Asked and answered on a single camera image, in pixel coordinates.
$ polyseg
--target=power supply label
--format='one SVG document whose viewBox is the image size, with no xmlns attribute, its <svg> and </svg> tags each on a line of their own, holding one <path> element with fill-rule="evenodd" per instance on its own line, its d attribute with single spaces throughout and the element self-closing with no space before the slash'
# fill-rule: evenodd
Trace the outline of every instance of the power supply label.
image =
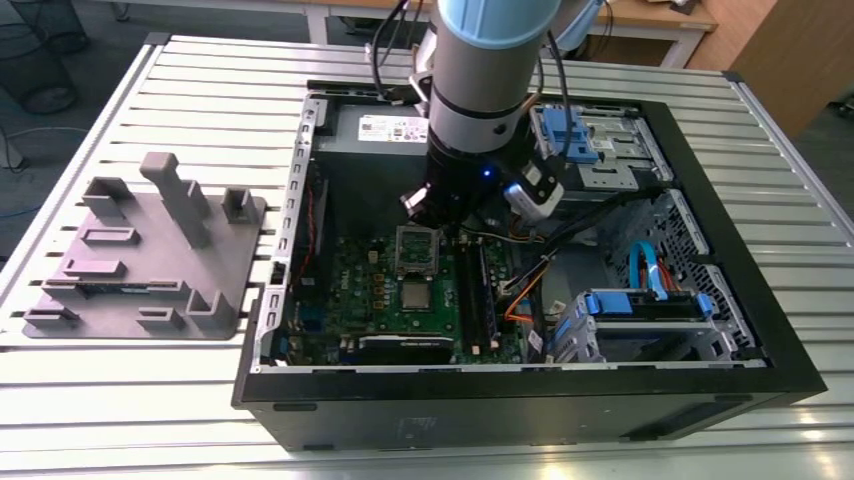
<svg viewBox="0 0 854 480">
<path fill-rule="evenodd" d="M 421 117 L 362 115 L 358 118 L 358 141 L 427 143 L 428 120 Z"/>
</svg>

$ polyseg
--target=metal frame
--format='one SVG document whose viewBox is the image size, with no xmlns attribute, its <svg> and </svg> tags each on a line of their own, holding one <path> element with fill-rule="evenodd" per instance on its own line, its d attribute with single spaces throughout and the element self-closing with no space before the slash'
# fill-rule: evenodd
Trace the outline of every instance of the metal frame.
<svg viewBox="0 0 854 480">
<path fill-rule="evenodd" d="M 336 478 L 344 470 L 353 479 L 374 479 L 393 468 L 398 476 L 431 480 L 620 475 L 659 480 L 708 472 L 836 480 L 854 471 L 854 248 L 842 223 L 816 206 L 833 203 L 831 198 L 804 189 L 807 176 L 716 72 L 575 63 L 567 70 L 576 94 L 669 104 L 829 387 L 793 407 L 751 412 L 665 444 L 286 454 L 249 412 L 228 405 L 242 333 L 204 345 L 26 339 L 22 321 L 9 312 L 40 293 L 28 282 L 56 266 L 57 259 L 44 255 L 73 233 L 60 226 L 78 221 L 84 209 L 72 203 L 88 178 L 124 176 L 138 168 L 142 139 L 172 145 L 192 131 L 192 142 L 173 148 L 178 158 L 194 162 L 188 174 L 204 188 L 216 192 L 224 179 L 257 185 L 269 204 L 281 204 L 305 80 L 369 79 L 362 49 L 354 47 L 173 36 L 156 58 L 152 53 L 153 47 L 144 47 L 74 157 L 73 173 L 62 176 L 24 236 L 12 258 L 17 265 L 0 274 L 0 345 L 8 346 L 0 352 L 2 474 L 301 479 Z M 400 67 L 409 65 L 408 52 L 392 52 L 385 81 L 405 83 L 411 70 Z M 545 71 L 547 93 L 559 94 L 549 61 Z M 141 94 L 128 94 L 134 83 Z M 280 213 L 266 212 L 264 228 L 276 229 L 280 221 Z M 272 251 L 261 242 L 256 253 Z M 254 268 L 250 281 L 266 276 Z M 246 295 L 256 298 L 257 289 Z"/>
</svg>

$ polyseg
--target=green circuit board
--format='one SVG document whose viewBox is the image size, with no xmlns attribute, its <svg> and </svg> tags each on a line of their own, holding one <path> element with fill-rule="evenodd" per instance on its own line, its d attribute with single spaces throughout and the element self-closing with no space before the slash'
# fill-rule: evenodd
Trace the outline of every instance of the green circuit board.
<svg viewBox="0 0 854 480">
<path fill-rule="evenodd" d="M 328 298 L 300 306 L 322 317 L 322 335 L 305 337 L 302 356 L 313 365 L 334 365 L 337 338 L 346 335 L 440 336 L 453 340 L 455 362 L 517 363 L 523 342 L 517 333 L 499 338 L 499 348 L 481 355 L 465 352 L 457 307 L 453 255 L 444 241 L 437 249 L 436 274 L 401 276 L 394 270 L 394 236 L 369 240 L 337 239 Z M 427 238 L 413 236 L 404 261 L 428 261 Z M 507 252 L 500 242 L 484 244 L 489 279 L 509 275 Z"/>
</svg>

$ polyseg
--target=wooden desk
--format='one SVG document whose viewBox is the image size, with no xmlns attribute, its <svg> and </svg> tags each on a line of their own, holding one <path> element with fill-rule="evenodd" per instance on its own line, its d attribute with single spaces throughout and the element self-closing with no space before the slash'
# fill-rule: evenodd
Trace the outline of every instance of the wooden desk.
<svg viewBox="0 0 854 480">
<path fill-rule="evenodd" d="M 385 18 L 388 10 L 397 4 L 396 0 L 309 0 L 309 2 L 310 6 L 306 9 L 305 16 L 308 17 L 310 43 L 321 45 L 328 43 L 325 34 L 326 17 Z M 429 12 L 433 4 L 435 0 L 424 0 L 421 12 Z M 415 5 L 416 2 L 412 0 L 411 10 Z M 691 15 L 673 12 L 669 10 L 668 5 L 648 3 L 645 0 L 617 0 L 612 5 L 612 36 L 625 39 L 640 38 L 669 42 L 671 45 L 665 50 L 667 53 L 660 66 L 681 68 L 691 58 L 703 35 L 705 32 L 715 30 L 717 23 L 701 5 L 696 6 Z M 420 20 L 427 21 L 428 19 L 429 15 L 421 14 Z M 607 9 L 601 8 L 591 34 L 604 34 L 605 23 Z"/>
<path fill-rule="evenodd" d="M 252 10 L 262 12 L 298 13 L 308 21 L 310 43 L 328 44 L 326 18 L 361 17 L 385 18 L 396 5 L 396 0 L 124 0 L 124 3 L 145 3 L 180 7 L 221 8 L 228 10 Z M 436 0 L 424 0 L 420 21 L 429 20 L 429 12 Z M 409 10 L 415 10 L 412 0 Z M 599 12 L 593 35 L 604 33 L 605 10 Z M 681 15 L 664 4 L 648 4 L 645 0 L 617 0 L 613 4 L 612 36 L 623 39 L 664 40 L 671 42 L 665 50 L 661 67 L 681 68 L 691 58 L 693 49 L 705 32 L 713 31 L 716 23 L 708 12 L 697 6 L 693 13 Z"/>
</svg>

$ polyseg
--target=blue cable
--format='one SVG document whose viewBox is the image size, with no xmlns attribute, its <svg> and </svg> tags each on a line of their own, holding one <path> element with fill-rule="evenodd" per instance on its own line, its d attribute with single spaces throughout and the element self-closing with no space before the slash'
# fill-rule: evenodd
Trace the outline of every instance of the blue cable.
<svg viewBox="0 0 854 480">
<path fill-rule="evenodd" d="M 645 258 L 645 276 L 649 288 L 655 292 L 655 298 L 667 300 L 667 290 L 661 282 L 661 272 L 657 268 L 657 257 L 655 256 L 655 248 L 645 240 L 637 240 L 631 245 L 628 254 L 628 287 L 640 288 L 640 272 L 637 270 L 637 255 L 643 252 Z"/>
<path fill-rule="evenodd" d="M 12 218 L 12 217 L 18 217 L 21 215 L 26 215 L 28 213 L 36 212 L 40 208 L 41 208 L 41 205 L 38 205 L 37 207 L 32 207 L 32 208 L 29 208 L 26 210 L 21 210 L 20 212 L 5 213 L 5 214 L 0 215 L 0 219 Z"/>
</svg>

